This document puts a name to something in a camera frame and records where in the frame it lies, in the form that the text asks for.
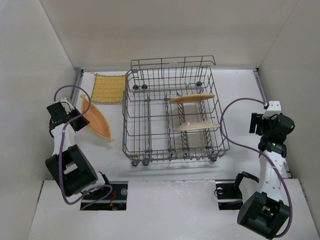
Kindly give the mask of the orange leaf-shaped woven plate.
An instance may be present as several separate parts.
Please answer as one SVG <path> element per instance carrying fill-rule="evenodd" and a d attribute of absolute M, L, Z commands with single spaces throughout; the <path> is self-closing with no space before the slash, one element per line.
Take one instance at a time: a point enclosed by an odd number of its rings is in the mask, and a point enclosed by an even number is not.
<path fill-rule="evenodd" d="M 80 98 L 82 99 L 81 111 L 83 113 L 89 106 L 88 111 L 83 115 L 84 118 L 89 121 L 89 129 L 98 136 L 109 140 L 109 142 L 113 142 L 114 139 L 111 135 L 110 126 L 104 115 L 94 104 L 89 104 L 89 100 L 87 99 L 85 94 L 82 94 Z"/>

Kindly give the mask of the yellow square woven plate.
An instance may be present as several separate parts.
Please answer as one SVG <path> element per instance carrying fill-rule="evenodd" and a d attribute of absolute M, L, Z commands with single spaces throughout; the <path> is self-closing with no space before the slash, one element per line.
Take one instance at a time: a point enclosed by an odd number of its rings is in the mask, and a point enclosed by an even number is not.
<path fill-rule="evenodd" d="M 117 104 L 123 101 L 125 75 L 95 74 L 91 101 L 99 104 Z"/>

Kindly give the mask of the orange rounded woven plate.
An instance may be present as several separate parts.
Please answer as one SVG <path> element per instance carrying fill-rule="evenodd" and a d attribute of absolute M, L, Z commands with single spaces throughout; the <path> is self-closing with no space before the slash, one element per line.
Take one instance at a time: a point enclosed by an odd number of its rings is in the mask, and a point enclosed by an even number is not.
<path fill-rule="evenodd" d="M 215 97 L 214 94 L 197 93 L 197 94 L 188 94 L 184 96 L 177 96 L 171 99 L 169 102 L 172 104 L 196 103 L 196 102 L 212 99 L 214 97 Z"/>

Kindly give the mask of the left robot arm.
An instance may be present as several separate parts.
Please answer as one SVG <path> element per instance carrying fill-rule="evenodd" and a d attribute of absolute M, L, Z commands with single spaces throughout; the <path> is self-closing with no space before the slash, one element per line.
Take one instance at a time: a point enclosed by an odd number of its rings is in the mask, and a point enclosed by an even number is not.
<path fill-rule="evenodd" d="M 79 193 L 91 193 L 100 186 L 110 186 L 105 174 L 97 173 L 80 147 L 75 143 L 75 134 L 89 125 L 79 110 L 66 99 L 49 105 L 49 133 L 54 149 L 45 165 L 65 197 Z"/>

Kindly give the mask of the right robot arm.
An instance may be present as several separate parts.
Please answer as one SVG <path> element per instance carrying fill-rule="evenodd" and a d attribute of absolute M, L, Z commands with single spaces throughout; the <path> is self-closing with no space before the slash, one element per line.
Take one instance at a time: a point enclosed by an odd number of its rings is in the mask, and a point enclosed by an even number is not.
<path fill-rule="evenodd" d="M 284 223 L 292 222 L 292 202 L 284 203 L 282 197 L 288 188 L 281 172 L 287 156 L 284 142 L 294 127 L 294 121 L 282 113 L 251 115 L 249 133 L 260 136 L 260 175 L 256 192 L 239 210 L 237 223 L 268 240 L 281 237 L 278 232 Z"/>

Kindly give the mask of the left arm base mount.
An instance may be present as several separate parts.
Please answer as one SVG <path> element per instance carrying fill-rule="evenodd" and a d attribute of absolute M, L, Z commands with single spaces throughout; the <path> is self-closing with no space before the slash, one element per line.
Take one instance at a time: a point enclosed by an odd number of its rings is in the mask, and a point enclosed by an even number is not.
<path fill-rule="evenodd" d="M 96 190 L 85 196 L 80 204 L 81 211 L 126 211 L 128 197 L 128 182 L 111 182 L 112 192 L 106 196 L 108 187 Z"/>

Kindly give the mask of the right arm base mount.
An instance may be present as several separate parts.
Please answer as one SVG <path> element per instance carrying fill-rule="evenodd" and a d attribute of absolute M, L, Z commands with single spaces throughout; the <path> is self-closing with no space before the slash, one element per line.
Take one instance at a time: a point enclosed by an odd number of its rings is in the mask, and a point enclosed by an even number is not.
<path fill-rule="evenodd" d="M 217 180 L 214 196 L 217 198 L 219 210 L 240 210 L 243 196 L 235 180 Z"/>

